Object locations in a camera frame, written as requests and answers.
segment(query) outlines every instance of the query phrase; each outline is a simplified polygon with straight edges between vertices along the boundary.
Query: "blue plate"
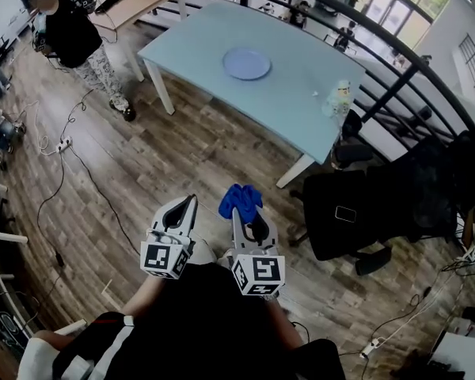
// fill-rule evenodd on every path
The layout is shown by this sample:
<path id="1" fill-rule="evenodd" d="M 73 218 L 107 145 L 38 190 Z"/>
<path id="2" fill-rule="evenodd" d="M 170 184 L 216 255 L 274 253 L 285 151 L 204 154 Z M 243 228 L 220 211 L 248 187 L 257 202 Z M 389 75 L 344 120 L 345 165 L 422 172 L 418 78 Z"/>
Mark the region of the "blue plate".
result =
<path id="1" fill-rule="evenodd" d="M 223 56 L 223 67 L 233 78 L 256 80 L 269 72 L 271 60 L 252 49 L 234 47 Z"/>

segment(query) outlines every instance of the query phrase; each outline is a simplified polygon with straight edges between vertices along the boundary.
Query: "blue towel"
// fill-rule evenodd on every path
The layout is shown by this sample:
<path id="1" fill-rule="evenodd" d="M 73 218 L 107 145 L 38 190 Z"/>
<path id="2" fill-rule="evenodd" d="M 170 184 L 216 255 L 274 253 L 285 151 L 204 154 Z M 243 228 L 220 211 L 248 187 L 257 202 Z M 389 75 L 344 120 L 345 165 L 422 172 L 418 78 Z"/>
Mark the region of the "blue towel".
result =
<path id="1" fill-rule="evenodd" d="M 257 215 L 255 206 L 262 208 L 262 194 L 251 184 L 243 187 L 233 184 L 223 196 L 218 212 L 223 218 L 232 219 L 232 210 L 236 207 L 243 223 L 248 224 Z"/>

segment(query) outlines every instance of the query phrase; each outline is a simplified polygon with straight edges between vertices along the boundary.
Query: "light blue table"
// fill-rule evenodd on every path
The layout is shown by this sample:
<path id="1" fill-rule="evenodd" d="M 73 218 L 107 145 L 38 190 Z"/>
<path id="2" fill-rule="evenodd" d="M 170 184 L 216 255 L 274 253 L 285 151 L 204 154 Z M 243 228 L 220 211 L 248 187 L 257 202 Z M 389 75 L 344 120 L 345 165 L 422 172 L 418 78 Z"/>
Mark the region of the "light blue table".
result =
<path id="1" fill-rule="evenodd" d="M 235 47 L 264 53 L 272 69 L 256 81 L 228 76 L 222 58 Z M 174 107 L 158 67 L 225 101 L 303 152 L 279 180 L 279 187 L 312 163 L 325 161 L 340 129 L 321 106 L 340 80 L 348 80 L 355 92 L 364 76 L 358 63 L 314 36 L 225 1 L 212 3 L 173 26 L 139 56 L 169 114 Z"/>

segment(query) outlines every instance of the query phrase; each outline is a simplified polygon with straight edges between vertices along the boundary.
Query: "wooden floor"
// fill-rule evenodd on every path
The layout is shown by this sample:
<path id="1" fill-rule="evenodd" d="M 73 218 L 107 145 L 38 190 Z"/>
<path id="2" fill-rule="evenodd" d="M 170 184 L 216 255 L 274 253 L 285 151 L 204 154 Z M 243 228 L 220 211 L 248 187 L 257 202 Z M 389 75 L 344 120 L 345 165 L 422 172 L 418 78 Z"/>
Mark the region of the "wooden floor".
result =
<path id="1" fill-rule="evenodd" d="M 158 33 L 147 25 L 134 25 L 127 38 L 138 51 Z M 17 57 L 6 68 L 8 74 L 13 72 L 13 87 L 1 106 L 18 114 L 39 101 L 39 133 L 49 136 L 47 150 L 53 150 L 67 115 L 88 90 L 75 76 L 55 70 L 33 52 L 28 39 L 26 35 L 24 44 L 16 46 Z M 90 167 L 136 247 L 162 204 L 195 193 L 201 207 L 194 231 L 217 254 L 223 253 L 232 243 L 230 223 L 217 214 L 219 201 L 233 183 L 253 184 L 264 195 L 264 209 L 278 226 L 281 253 L 287 259 L 281 304 L 292 321 L 308 328 L 311 339 L 328 338 L 340 353 L 361 350 L 376 326 L 405 311 L 411 297 L 422 294 L 437 271 L 458 255 L 453 245 L 440 240 L 409 244 L 398 238 L 390 242 L 393 259 L 385 268 L 358 277 L 351 258 L 319 262 L 308 242 L 290 249 L 288 238 L 302 232 L 302 205 L 275 182 L 300 153 L 239 112 L 170 76 L 166 83 L 177 111 L 168 116 L 151 81 L 138 83 L 118 47 L 106 49 L 138 117 L 124 122 L 108 108 L 106 97 L 94 92 L 85 100 L 86 111 L 74 112 L 76 120 L 66 133 L 74 138 L 74 150 Z M 112 310 L 102 295 L 109 280 L 108 294 L 123 305 L 144 274 L 79 160 L 70 151 L 62 160 L 57 154 L 39 153 L 35 118 L 33 105 L 26 109 L 27 136 L 9 160 L 8 172 L 0 171 L 0 181 L 9 186 L 9 206 L 17 219 L 14 230 L 29 238 L 22 256 L 30 291 L 43 299 L 61 275 L 39 314 L 44 325 L 57 329 Z M 62 162 L 63 187 L 40 216 L 44 233 L 66 263 L 59 272 L 54 252 L 36 228 L 36 213 L 58 187 Z M 314 166 L 303 176 L 320 170 Z M 299 178 L 289 188 L 300 188 L 301 183 Z M 448 275 L 439 277 L 435 289 Z M 373 353 L 365 378 L 389 378 L 390 370 L 400 367 L 411 350 L 428 352 L 449 315 L 467 305 L 475 306 L 475 277 L 463 282 L 454 276 L 428 312 Z M 398 326 L 388 325 L 378 336 L 388 336 Z M 348 379 L 361 378 L 363 361 L 357 355 L 341 360 Z"/>

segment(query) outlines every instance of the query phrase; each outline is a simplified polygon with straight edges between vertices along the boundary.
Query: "patterned pants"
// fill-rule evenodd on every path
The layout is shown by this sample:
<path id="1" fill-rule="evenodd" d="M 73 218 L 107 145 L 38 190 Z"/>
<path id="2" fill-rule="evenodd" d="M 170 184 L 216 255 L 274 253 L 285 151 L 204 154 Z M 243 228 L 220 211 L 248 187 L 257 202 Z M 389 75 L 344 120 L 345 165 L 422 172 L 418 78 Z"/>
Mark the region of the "patterned pants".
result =
<path id="1" fill-rule="evenodd" d="M 108 94 L 114 106 L 120 110 L 128 108 L 128 101 L 122 93 L 121 83 L 114 74 L 109 58 L 102 44 L 74 72 L 84 80 L 90 89 L 100 90 Z"/>

